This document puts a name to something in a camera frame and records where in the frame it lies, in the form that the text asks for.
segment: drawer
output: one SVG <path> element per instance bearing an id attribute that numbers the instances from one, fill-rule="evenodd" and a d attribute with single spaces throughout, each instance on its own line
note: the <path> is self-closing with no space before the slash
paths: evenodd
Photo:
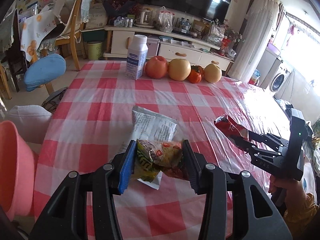
<path id="1" fill-rule="evenodd" d="M 159 56 L 162 56 L 169 61 L 174 58 L 183 58 L 188 60 L 191 65 L 197 65 L 199 64 L 201 54 L 201 52 L 191 49 L 185 49 L 167 44 L 160 44 Z"/>
<path id="2" fill-rule="evenodd" d="M 112 54 L 128 54 L 128 45 L 134 36 L 134 32 L 113 31 L 111 53 Z"/>
<path id="3" fill-rule="evenodd" d="M 211 61 L 219 62 L 218 67 L 224 71 L 226 71 L 226 69 L 228 68 L 228 66 L 230 64 L 230 61 L 225 60 L 221 57 L 217 57 L 215 55 L 210 55 L 207 53 L 201 53 L 199 65 L 205 67 L 205 66 L 209 65 L 211 63 Z"/>

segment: red and white tablecloth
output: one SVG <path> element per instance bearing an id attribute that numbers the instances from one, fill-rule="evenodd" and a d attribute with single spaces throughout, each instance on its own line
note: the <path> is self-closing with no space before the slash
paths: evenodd
<path id="1" fill-rule="evenodd" d="M 133 128 L 134 105 L 177 119 L 175 141 L 188 139 L 194 151 L 224 171 L 250 171 L 268 191 L 268 174 L 252 166 L 249 155 L 235 148 L 213 121 L 229 114 L 252 131 L 289 139 L 289 121 L 270 95 L 226 77 L 216 84 L 145 76 L 131 80 L 124 75 L 125 64 L 91 61 L 69 86 L 52 117 L 39 156 L 34 191 L 36 217 L 68 172 L 93 172 L 113 158 Z M 122 196 L 115 196 L 124 239 L 198 239 L 204 201 L 205 195 L 196 195 L 188 181 L 165 175 L 159 190 L 132 180 Z M 89 197 L 88 212 L 91 205 Z M 230 234 L 230 197 L 228 209 Z M 89 239 L 94 239 L 92 219 L 87 224 Z"/>

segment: lace curtain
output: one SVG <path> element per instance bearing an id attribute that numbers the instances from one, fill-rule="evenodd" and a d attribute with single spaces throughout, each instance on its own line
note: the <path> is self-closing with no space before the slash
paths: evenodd
<path id="1" fill-rule="evenodd" d="M 240 52 L 228 72 L 231 78 L 246 83 L 250 80 L 262 58 L 272 29 L 276 29 L 278 14 L 279 0 L 254 0 L 243 34 L 245 42 L 239 44 Z"/>

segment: human hand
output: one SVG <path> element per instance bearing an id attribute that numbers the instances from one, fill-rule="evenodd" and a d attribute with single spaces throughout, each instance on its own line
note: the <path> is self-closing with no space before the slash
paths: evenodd
<path id="1" fill-rule="evenodd" d="M 285 188 L 287 190 L 284 202 L 289 212 L 300 210 L 307 200 L 307 194 L 304 192 L 301 181 L 295 179 L 278 179 L 271 175 L 269 193 L 276 192 L 277 188 Z"/>

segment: metal bolt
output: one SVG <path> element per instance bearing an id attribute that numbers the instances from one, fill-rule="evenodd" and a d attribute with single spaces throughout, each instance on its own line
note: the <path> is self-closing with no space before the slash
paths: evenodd
<path id="1" fill-rule="evenodd" d="M 103 169 L 105 171 L 110 171 L 112 168 L 113 168 L 113 165 L 110 164 L 110 163 L 107 163 L 107 164 L 103 165 Z"/>
<path id="2" fill-rule="evenodd" d="M 71 172 L 69 172 L 68 176 L 69 176 L 69 178 L 73 179 L 73 178 L 75 178 L 77 176 L 77 172 L 76 171 L 71 171 Z"/>
<path id="3" fill-rule="evenodd" d="M 243 176 L 243 177 L 245 177 L 245 178 L 248 178 L 248 177 L 250 177 L 250 172 L 248 172 L 248 171 L 243 171 L 243 172 L 241 172 L 241 175 Z"/>
<path id="4" fill-rule="evenodd" d="M 216 168 L 216 166 L 212 163 L 207 163 L 205 165 L 205 167 L 208 169 L 208 170 L 214 170 Z"/>

